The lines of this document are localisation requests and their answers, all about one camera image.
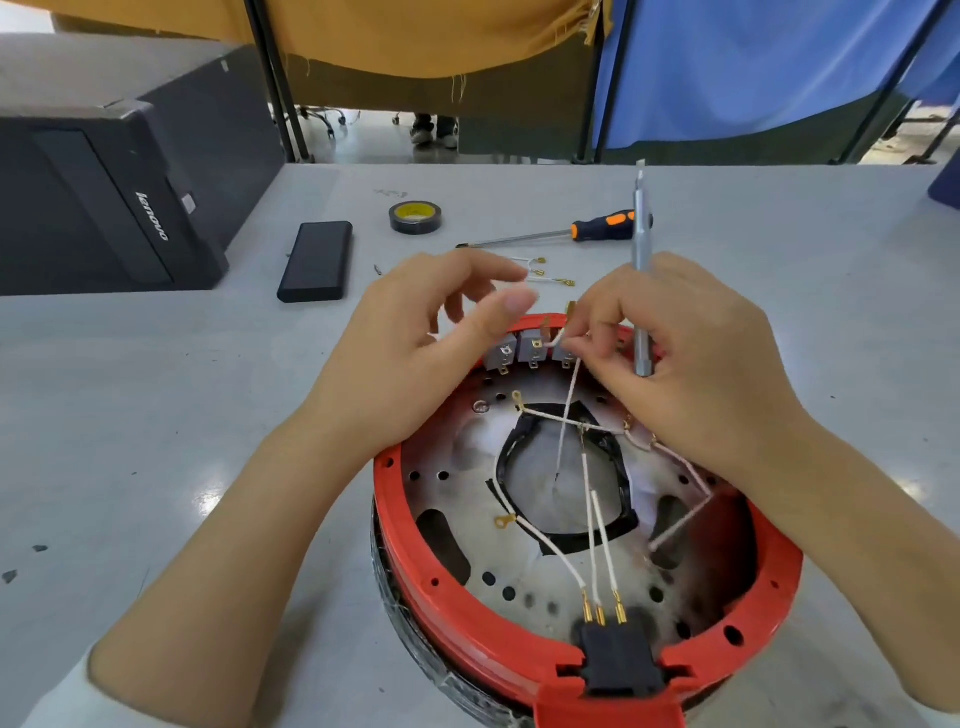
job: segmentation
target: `black pole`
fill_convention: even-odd
[[[944,143],[944,139],[947,138],[950,132],[953,131],[953,128],[960,124],[960,107],[957,108],[957,111],[953,113],[950,119],[947,120],[947,123],[944,124],[944,128],[940,130],[933,141],[930,142],[930,146],[926,148],[926,151],[919,155],[918,157],[911,157],[904,164],[933,164],[930,161],[930,158],[933,157],[933,153],[940,149],[940,145]]]
[[[267,82],[267,92],[270,94],[270,103],[274,107],[274,122],[276,130],[280,134],[280,143],[283,145],[283,154],[287,162],[297,161],[297,155],[294,154],[294,145],[290,141],[290,133],[287,131],[287,122],[283,118],[283,105],[280,103],[280,93],[276,88],[276,76],[274,69],[270,64],[270,57],[267,55],[267,49],[263,39],[263,29],[256,19],[256,9],[253,7],[252,0],[244,0],[247,5],[247,19],[250,21],[250,29],[253,32],[253,43],[256,45],[257,55],[260,57],[260,67],[263,70],[263,77]]]
[[[616,97],[620,91],[620,76],[623,73],[623,60],[627,56],[627,47],[630,45],[635,11],[636,0],[627,0],[627,8],[623,13],[623,24],[620,26],[620,40],[616,44],[616,56],[613,58],[610,86],[607,89],[607,103],[604,105],[603,120],[600,122],[600,134],[597,135],[597,148],[593,153],[594,164],[600,163],[604,149],[607,147],[607,135],[610,133],[613,109],[616,107]]]
[[[287,79],[287,72],[283,69],[283,61],[280,58],[280,50],[276,45],[276,36],[274,36],[274,26],[270,22],[270,13],[264,0],[249,0],[253,3],[253,8],[260,21],[260,28],[263,31],[264,44],[267,49],[267,57],[270,59],[270,65],[274,69],[276,77],[276,87],[280,91],[280,100],[283,102],[284,111],[290,118],[290,126],[294,130],[294,138],[297,141],[297,147],[300,149],[300,159],[303,161],[313,161],[310,150],[307,149],[306,140],[303,138],[303,130],[300,128],[300,119],[297,117],[297,107],[294,106],[294,97],[290,92],[290,81]]]
[[[887,101],[890,100],[890,97],[893,96],[894,91],[897,90],[897,86],[900,85],[903,76],[906,75],[910,64],[917,58],[917,54],[920,53],[926,40],[930,37],[930,34],[933,33],[933,29],[937,27],[937,23],[940,22],[940,19],[944,16],[944,13],[947,12],[952,2],[953,0],[937,0],[936,5],[933,6],[933,10],[930,11],[926,20],[921,24],[920,29],[913,36],[910,44],[907,45],[903,51],[903,54],[890,72],[890,75],[887,76],[886,81],[880,88],[879,95],[876,97],[876,101],[874,101],[870,110],[867,111],[867,115],[863,118],[863,121],[860,122],[860,126],[856,128],[856,132],[853,133],[853,138],[840,157],[836,159],[835,164],[846,164],[850,161],[853,153],[856,152],[856,148],[860,146],[860,143],[863,141],[864,136],[867,135],[871,126],[873,126],[880,111],[886,105]]]
[[[593,35],[593,59],[590,63],[587,99],[584,101],[584,116],[580,121],[580,141],[577,143],[577,155],[573,158],[574,164],[587,163],[587,146],[589,145],[590,130],[593,128],[593,101],[597,95],[600,60],[603,58],[603,3],[601,3],[598,8],[600,19],[597,21],[597,30]]]

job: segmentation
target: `hand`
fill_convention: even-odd
[[[636,376],[616,352],[624,318],[662,354],[653,376]],[[659,253],[649,273],[624,266],[596,283],[564,346],[667,446],[734,484],[812,422],[763,311],[678,255]]]
[[[537,301],[525,268],[484,251],[420,254],[373,283],[302,411],[335,426],[366,462],[426,422],[483,354]],[[477,303],[464,315],[463,298]],[[441,340],[441,306],[457,324]]]

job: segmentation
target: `forearm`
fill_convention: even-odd
[[[794,434],[792,455],[756,469],[756,504],[851,602],[907,691],[960,712],[960,539],[819,425]]]
[[[183,551],[94,648],[90,676],[137,710],[245,728],[306,550],[363,466],[297,414],[260,445]]]

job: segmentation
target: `black electrical tape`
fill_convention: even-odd
[[[390,227],[405,235],[425,235],[443,222],[440,208],[433,203],[416,201],[390,208]]]

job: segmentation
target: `right hand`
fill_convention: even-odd
[[[624,319],[662,353],[650,377],[616,351]],[[763,311],[678,255],[658,253],[648,273],[623,266],[593,285],[564,347],[667,446],[733,484],[812,422]]]

